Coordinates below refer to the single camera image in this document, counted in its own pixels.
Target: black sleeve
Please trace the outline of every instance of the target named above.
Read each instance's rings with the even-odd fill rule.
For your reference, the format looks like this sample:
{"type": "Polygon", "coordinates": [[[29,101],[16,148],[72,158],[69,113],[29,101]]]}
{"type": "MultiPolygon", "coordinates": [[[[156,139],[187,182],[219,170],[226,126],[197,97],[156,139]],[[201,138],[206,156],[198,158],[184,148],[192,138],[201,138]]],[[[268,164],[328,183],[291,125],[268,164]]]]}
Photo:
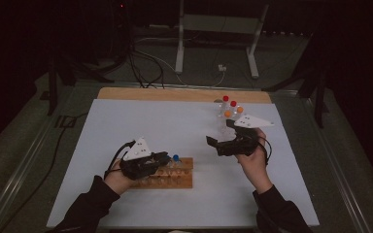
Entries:
{"type": "Polygon", "coordinates": [[[48,233],[54,232],[96,232],[99,219],[109,213],[112,203],[120,198],[101,177],[93,178],[89,192],[78,196],[69,208],[65,218],[48,233]]]}
{"type": "Polygon", "coordinates": [[[289,232],[313,232],[305,222],[296,205],[286,201],[278,189],[272,186],[268,191],[253,196],[258,205],[256,222],[264,233],[280,232],[279,228],[289,232]]]}

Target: power cord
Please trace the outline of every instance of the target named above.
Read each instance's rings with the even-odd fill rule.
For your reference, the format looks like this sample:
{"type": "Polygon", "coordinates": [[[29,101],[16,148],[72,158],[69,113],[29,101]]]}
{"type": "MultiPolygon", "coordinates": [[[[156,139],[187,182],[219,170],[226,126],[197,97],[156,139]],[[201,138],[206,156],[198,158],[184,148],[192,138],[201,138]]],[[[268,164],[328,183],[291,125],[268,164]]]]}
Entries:
{"type": "Polygon", "coordinates": [[[52,168],[55,164],[55,161],[56,161],[56,157],[57,157],[57,151],[59,149],[59,145],[60,145],[60,142],[61,142],[61,139],[62,139],[62,136],[63,134],[65,133],[66,129],[68,128],[68,125],[72,125],[78,118],[80,117],[84,117],[86,116],[87,113],[85,114],[81,114],[81,115],[78,115],[78,116],[67,116],[68,118],[70,118],[71,120],[64,124],[64,127],[58,137],[58,140],[56,142],[56,147],[55,147],[55,150],[53,152],[53,156],[52,156],[52,162],[51,162],[51,166],[49,168],[49,170],[47,171],[47,173],[44,175],[44,177],[41,179],[41,181],[39,182],[39,184],[35,187],[35,189],[31,192],[31,194],[29,194],[29,196],[22,202],[22,204],[14,211],[14,213],[8,218],[8,220],[1,226],[1,229],[0,229],[0,233],[2,233],[5,228],[9,225],[9,223],[14,219],[14,217],[20,212],[20,210],[22,210],[22,208],[32,199],[32,197],[36,194],[36,192],[39,190],[39,188],[42,186],[42,184],[44,184],[44,182],[47,180],[48,176],[50,175],[51,171],[52,171],[52,168]]]}

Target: person's right hand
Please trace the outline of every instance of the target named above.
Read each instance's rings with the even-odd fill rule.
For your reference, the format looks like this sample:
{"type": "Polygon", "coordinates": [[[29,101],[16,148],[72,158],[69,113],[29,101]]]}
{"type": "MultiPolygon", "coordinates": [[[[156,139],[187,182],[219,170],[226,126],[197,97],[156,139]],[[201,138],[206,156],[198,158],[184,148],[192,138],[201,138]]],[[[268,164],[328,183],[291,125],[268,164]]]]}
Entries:
{"type": "MultiPolygon", "coordinates": [[[[266,135],[259,128],[256,128],[255,131],[259,136],[259,143],[265,146],[264,139],[266,139],[266,135]]],[[[266,173],[265,155],[264,150],[260,146],[256,147],[255,151],[249,156],[244,154],[235,155],[258,194],[269,190],[273,185],[266,173]]]]}

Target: hand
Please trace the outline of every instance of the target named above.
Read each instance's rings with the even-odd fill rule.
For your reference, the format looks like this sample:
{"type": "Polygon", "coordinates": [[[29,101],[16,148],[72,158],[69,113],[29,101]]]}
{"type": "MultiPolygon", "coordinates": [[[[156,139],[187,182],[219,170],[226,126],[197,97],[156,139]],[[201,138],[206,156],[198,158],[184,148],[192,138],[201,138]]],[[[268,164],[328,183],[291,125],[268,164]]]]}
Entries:
{"type": "MultiPolygon", "coordinates": [[[[259,143],[265,146],[266,135],[259,128],[256,128],[255,131],[259,136],[259,143]]],[[[272,187],[273,184],[266,173],[265,154],[261,147],[256,147],[255,151],[249,156],[244,154],[236,154],[235,156],[258,194],[272,187]]]]}
{"type": "MultiPolygon", "coordinates": [[[[119,161],[112,167],[112,170],[117,169],[119,169],[119,161]]],[[[104,182],[118,195],[122,195],[130,186],[136,183],[124,176],[121,170],[109,173],[104,182]]]]}

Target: person's left hand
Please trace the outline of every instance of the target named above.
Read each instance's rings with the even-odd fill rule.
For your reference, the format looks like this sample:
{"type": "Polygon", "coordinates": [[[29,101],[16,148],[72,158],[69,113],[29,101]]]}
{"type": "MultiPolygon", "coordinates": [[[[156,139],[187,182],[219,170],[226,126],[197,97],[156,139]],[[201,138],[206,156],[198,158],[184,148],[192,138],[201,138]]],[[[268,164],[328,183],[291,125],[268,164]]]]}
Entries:
{"type": "MultiPolygon", "coordinates": [[[[119,169],[119,163],[120,161],[117,161],[112,170],[119,169]]],[[[124,176],[121,170],[110,172],[104,182],[118,195],[122,195],[130,186],[136,183],[124,176]]]]}

